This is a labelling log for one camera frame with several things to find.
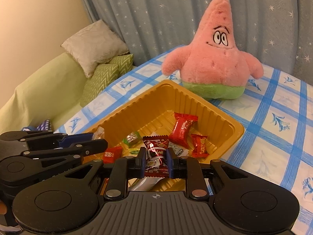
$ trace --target silver rivet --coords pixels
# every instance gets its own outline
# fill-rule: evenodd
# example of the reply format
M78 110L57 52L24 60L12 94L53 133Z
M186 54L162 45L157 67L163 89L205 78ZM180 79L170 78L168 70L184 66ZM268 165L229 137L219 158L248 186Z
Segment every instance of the silver rivet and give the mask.
M204 197L207 195L207 192L202 189L193 190L191 194L195 197Z
M106 191L105 193L108 197L117 197L121 195L120 190L116 190L116 189L111 189Z

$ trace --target tablecloth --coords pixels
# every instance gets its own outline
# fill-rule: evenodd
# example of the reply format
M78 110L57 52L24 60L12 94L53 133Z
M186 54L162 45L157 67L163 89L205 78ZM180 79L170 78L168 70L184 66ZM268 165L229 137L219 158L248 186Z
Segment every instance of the tablecloth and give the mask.
M164 79L181 84L179 71L168 77L161 73L170 51L117 79L56 132L81 133ZM210 101L245 128L242 138L222 159L290 190L300 203L292 231L312 235L313 87L280 70L263 67L264 76L250 78L240 98Z

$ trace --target green plush shorts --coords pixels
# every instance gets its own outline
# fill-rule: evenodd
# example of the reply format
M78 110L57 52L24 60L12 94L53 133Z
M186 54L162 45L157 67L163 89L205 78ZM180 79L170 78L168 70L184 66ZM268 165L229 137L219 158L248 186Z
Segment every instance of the green plush shorts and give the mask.
M245 90L244 86L225 86L222 84L195 84L183 82L183 87L201 96L202 98L212 99L236 99Z

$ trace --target white fluffy pillow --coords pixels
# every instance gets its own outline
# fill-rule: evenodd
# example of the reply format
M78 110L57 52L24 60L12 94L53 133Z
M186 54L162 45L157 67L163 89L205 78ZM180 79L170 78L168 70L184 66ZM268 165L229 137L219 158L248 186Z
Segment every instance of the white fluffy pillow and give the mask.
M83 68L90 78L100 63L128 53L126 44L102 21L86 26L61 45Z

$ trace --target plush toy eye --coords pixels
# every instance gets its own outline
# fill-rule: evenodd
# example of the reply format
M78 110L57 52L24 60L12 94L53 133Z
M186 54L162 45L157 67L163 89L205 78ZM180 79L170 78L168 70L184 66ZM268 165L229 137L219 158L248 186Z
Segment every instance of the plush toy eye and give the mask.
M213 35L213 40L216 44L221 43L221 33L219 31L215 32L215 34Z
M225 46L228 46L228 40L227 40L227 36L225 33L222 33L221 40Z

